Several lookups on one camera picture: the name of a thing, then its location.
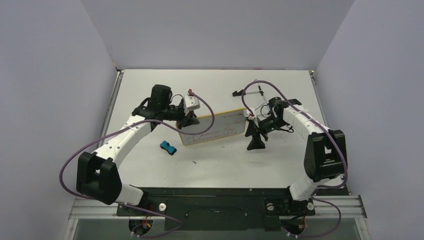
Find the yellow framed whiteboard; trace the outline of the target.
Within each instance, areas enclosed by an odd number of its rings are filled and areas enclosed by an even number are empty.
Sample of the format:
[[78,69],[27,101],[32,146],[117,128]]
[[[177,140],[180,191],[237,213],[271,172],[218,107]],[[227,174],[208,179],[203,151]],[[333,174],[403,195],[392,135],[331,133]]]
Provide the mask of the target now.
[[246,110],[244,108],[239,108],[215,113],[213,125],[208,131],[204,133],[199,132],[210,126],[210,123],[212,122],[212,116],[200,116],[197,118],[199,124],[184,127],[182,129],[182,131],[187,132],[188,134],[180,133],[180,140],[184,146],[190,146],[243,134],[246,128],[245,112]]

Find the blue whiteboard eraser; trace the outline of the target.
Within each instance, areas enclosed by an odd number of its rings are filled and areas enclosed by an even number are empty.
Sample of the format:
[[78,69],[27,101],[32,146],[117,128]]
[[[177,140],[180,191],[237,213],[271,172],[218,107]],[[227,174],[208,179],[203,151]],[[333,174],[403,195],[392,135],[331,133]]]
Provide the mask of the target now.
[[169,155],[174,155],[177,152],[177,149],[170,145],[166,140],[160,143],[159,147],[165,150]]

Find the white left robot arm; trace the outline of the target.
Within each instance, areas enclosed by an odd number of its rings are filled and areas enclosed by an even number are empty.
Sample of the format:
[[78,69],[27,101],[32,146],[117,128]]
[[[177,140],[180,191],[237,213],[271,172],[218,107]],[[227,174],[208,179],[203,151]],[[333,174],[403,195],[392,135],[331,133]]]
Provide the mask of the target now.
[[151,94],[137,106],[118,134],[93,152],[83,152],[77,160],[76,190],[104,204],[129,204],[136,215],[143,215],[149,209],[145,193],[130,184],[123,183],[119,167],[139,141],[150,134],[163,121],[175,121],[177,129],[197,125],[194,114],[200,108],[200,100],[188,90],[178,105],[172,104],[172,90],[169,86],[156,84]]

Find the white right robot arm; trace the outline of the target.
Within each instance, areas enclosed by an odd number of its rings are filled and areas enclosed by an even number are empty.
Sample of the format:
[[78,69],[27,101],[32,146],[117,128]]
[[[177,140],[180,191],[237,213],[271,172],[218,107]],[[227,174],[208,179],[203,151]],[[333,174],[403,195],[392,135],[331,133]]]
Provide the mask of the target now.
[[265,149],[268,133],[290,126],[306,140],[303,173],[289,186],[288,196],[282,199],[283,209],[294,214],[317,188],[326,187],[329,180],[347,171],[346,139],[341,130],[332,130],[316,121],[297,99],[282,100],[274,97],[268,101],[271,114],[259,120],[254,111],[247,108],[244,116],[248,122],[246,137],[252,140],[247,150]]

